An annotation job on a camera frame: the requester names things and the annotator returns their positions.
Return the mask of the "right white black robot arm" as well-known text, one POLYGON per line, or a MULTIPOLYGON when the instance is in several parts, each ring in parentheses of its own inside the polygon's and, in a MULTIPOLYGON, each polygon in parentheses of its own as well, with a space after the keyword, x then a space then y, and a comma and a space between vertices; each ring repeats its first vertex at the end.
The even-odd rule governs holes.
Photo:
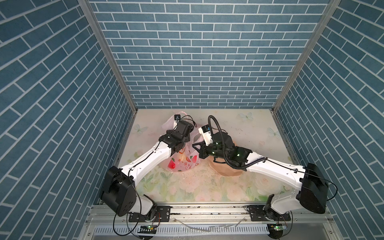
POLYGON ((315 164, 306 166, 286 164, 269 159, 258 153, 236 146, 232 138, 224 133, 204 133, 204 140, 193 144, 200 158, 212 156, 236 170, 250 171, 278 180, 291 190, 282 194, 271 194, 263 208, 268 220, 276 221, 284 214, 306 209, 315 214, 326 212, 329 184, 315 164))

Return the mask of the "pink plastic bag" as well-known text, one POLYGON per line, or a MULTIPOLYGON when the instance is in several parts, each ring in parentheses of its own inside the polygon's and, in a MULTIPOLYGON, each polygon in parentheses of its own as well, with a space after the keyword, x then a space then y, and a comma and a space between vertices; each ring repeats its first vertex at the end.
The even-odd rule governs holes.
MULTIPOLYGON (((173 130, 176 126, 175 115, 181 115, 181 118, 193 125, 192 117, 187 117, 187 113, 178 112, 170 117, 163 125, 163 130, 173 130)), ((160 167, 169 172, 184 172, 191 170, 201 164, 202 159, 199 157, 198 151, 196 151, 192 144, 203 141, 203 137, 199 133, 198 128, 190 133, 191 140, 184 145, 184 147, 177 153, 174 153, 168 159, 160 163, 160 167)))

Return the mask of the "peach lotus shaped bowl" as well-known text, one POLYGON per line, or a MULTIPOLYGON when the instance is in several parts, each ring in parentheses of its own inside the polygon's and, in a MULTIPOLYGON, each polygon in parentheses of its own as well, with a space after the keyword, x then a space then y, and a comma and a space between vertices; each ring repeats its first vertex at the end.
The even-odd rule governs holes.
POLYGON ((214 163, 214 157, 213 156, 208 157, 208 163, 209 163, 209 166, 215 172, 217 172, 219 175, 221 175, 223 177, 238 177, 238 176, 242 175, 243 173, 245 173, 245 171, 243 171, 243 170, 235 170, 235 169, 231 168, 226 163, 224 163, 224 164, 214 163))

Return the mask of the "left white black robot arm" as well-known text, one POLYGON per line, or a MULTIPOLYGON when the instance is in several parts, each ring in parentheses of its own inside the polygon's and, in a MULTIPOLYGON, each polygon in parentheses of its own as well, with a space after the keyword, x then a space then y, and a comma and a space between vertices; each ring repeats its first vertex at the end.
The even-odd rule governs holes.
POLYGON ((174 127, 142 156, 123 167, 111 167, 106 172, 100 199, 119 217, 134 213, 145 221, 153 220, 157 204, 149 197, 141 197, 137 185, 158 164, 179 152, 191 140, 195 127, 184 120, 175 121, 174 127))

